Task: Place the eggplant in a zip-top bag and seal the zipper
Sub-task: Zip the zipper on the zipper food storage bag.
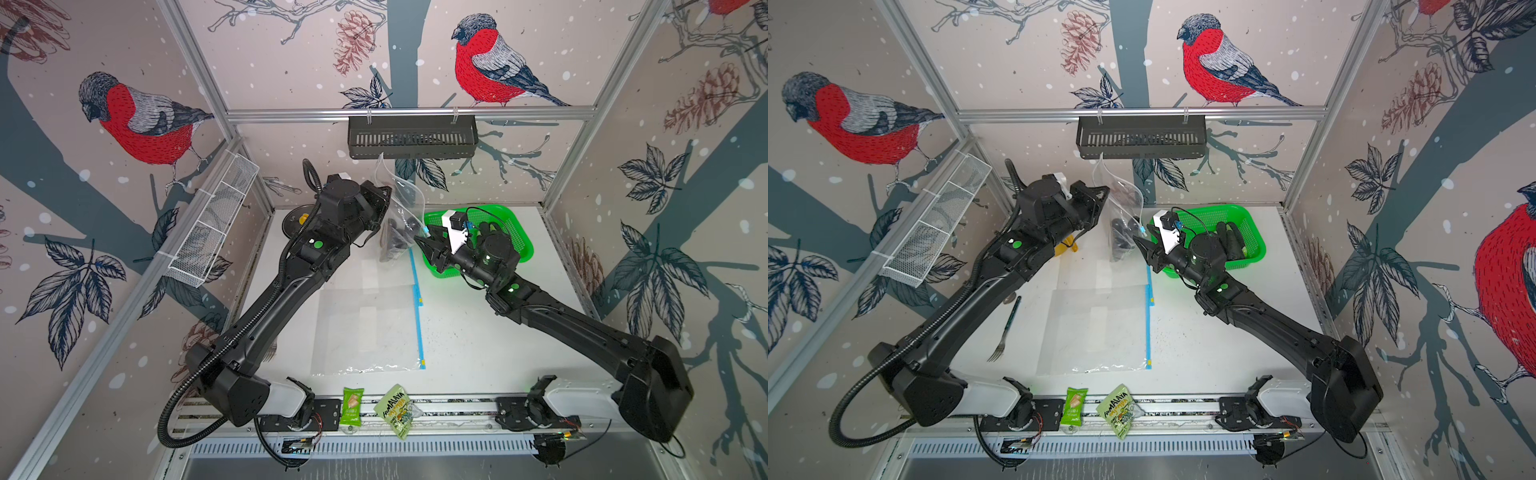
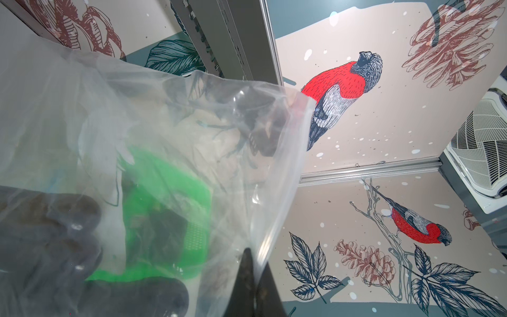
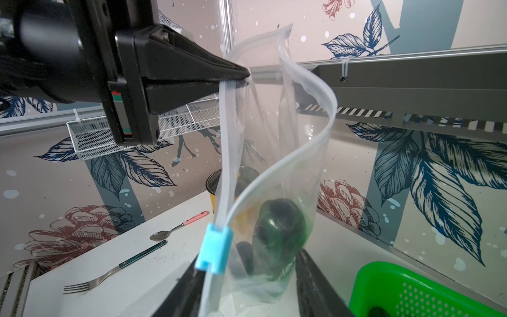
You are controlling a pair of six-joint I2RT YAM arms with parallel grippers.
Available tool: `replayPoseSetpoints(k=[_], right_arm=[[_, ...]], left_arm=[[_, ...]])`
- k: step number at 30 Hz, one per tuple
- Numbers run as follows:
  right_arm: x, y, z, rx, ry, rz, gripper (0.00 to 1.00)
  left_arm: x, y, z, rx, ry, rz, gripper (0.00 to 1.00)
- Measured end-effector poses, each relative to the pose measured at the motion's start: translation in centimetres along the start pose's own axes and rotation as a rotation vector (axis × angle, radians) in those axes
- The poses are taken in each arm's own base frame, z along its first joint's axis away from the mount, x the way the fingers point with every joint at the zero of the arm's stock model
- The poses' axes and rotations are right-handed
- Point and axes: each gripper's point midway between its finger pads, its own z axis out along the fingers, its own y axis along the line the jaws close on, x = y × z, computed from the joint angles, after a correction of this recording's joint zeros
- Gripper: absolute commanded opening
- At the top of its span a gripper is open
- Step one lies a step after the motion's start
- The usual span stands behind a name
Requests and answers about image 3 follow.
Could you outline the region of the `small clear zip-top bag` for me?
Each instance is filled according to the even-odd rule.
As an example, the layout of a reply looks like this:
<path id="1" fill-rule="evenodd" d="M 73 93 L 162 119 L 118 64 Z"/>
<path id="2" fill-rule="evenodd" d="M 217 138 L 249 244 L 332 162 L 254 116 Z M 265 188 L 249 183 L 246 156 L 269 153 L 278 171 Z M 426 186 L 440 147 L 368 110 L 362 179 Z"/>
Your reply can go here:
<path id="1" fill-rule="evenodd" d="M 250 76 L 220 84 L 222 169 L 215 218 L 195 263 L 205 272 L 200 316 L 218 311 L 227 295 L 248 307 L 275 303 L 285 293 L 297 255 L 275 281 L 256 272 L 235 279 L 228 267 L 237 243 L 253 247 L 264 202 L 293 200 L 306 221 L 306 242 L 314 227 L 337 99 L 323 80 L 292 60 L 291 31 L 286 26 L 255 36 L 228 54 Z"/>

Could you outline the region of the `dark eggplant green stem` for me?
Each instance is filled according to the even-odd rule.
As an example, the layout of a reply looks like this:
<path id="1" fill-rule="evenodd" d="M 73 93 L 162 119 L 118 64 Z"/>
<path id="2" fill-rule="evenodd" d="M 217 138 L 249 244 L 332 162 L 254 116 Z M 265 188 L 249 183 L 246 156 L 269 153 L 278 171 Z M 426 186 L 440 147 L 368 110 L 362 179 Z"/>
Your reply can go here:
<path id="1" fill-rule="evenodd" d="M 306 239 L 306 221 L 293 200 L 277 198 L 264 202 L 252 239 L 254 271 L 266 275 L 269 281 L 284 276 Z"/>

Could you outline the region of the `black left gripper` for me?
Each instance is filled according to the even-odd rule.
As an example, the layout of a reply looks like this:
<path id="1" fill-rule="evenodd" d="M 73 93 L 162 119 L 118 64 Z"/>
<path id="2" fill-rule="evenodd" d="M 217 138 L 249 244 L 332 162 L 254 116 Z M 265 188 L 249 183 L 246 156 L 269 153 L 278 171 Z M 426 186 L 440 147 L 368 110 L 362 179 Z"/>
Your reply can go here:
<path id="1" fill-rule="evenodd" d="M 157 23 L 155 1 L 2 1 L 1 105 L 9 96 L 99 102 L 116 142 L 122 143 L 124 126 L 146 128 L 149 115 L 219 92 L 219 82 L 148 85 L 144 90 L 138 66 L 143 77 L 155 81 L 250 76 L 245 67 Z"/>

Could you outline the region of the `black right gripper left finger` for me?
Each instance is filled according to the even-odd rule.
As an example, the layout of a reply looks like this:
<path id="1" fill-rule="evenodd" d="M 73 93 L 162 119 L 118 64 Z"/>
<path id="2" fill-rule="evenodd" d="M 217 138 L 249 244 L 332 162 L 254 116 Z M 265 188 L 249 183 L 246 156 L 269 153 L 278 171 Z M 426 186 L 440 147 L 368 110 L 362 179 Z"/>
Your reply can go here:
<path id="1" fill-rule="evenodd" d="M 205 272 L 195 269 L 196 258 L 152 317 L 197 317 Z"/>

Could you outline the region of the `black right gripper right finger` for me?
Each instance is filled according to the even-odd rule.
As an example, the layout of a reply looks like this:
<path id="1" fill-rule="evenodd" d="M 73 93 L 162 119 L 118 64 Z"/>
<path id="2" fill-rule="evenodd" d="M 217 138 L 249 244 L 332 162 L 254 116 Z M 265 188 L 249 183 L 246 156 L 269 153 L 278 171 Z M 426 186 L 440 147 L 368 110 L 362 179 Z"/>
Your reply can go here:
<path id="1" fill-rule="evenodd" d="M 297 254 L 296 274 L 300 316 L 354 317 L 305 249 Z"/>

